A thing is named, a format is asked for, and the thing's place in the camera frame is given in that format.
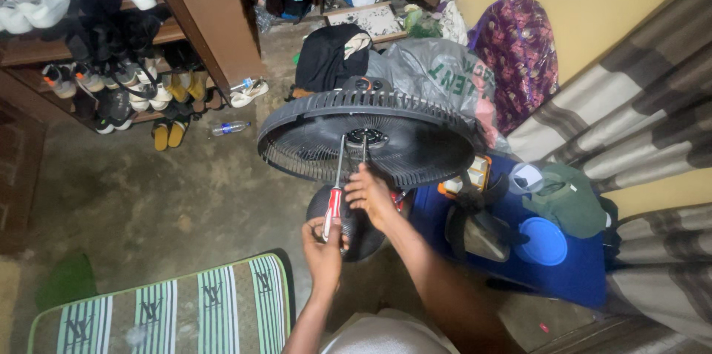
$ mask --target blue plastic lid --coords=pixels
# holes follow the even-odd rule
[[[535,262],[554,266],[566,258],[566,238],[554,223],[544,218],[529,218],[519,225],[519,231],[531,238],[521,249]]]

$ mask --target purple patterned bag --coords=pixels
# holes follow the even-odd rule
[[[535,0],[498,0],[467,35],[468,48],[494,71],[497,125],[506,136],[559,90],[551,24]]]

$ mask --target curtain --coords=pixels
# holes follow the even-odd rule
[[[631,216],[616,231],[610,298],[712,347],[712,204]]]
[[[673,0],[507,140],[621,189],[712,166],[711,96],[712,0]]]

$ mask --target plastic water bottle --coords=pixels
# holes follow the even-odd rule
[[[244,91],[245,89],[251,87],[253,84],[259,81],[263,81],[263,78],[259,77],[257,79],[253,79],[252,77],[247,77],[246,79],[242,80],[242,83],[235,86],[231,86],[230,91]]]
[[[249,125],[250,122],[242,122],[241,120],[229,123],[216,123],[212,125],[212,131],[213,135],[218,137],[223,134],[236,133],[238,131],[245,130],[245,127]]]

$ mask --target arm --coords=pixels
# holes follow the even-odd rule
[[[329,230],[329,241],[316,241],[313,231],[321,235],[324,218],[315,218],[302,226],[304,257],[312,276],[312,292],[307,304],[299,314],[283,354],[311,354],[319,349],[321,333],[324,332],[326,317],[339,284],[341,273],[341,219],[334,218]]]
[[[386,183],[364,164],[345,186],[351,208],[365,209],[373,225],[393,243],[427,313],[462,353],[511,353],[520,349],[494,308],[396,211]]]

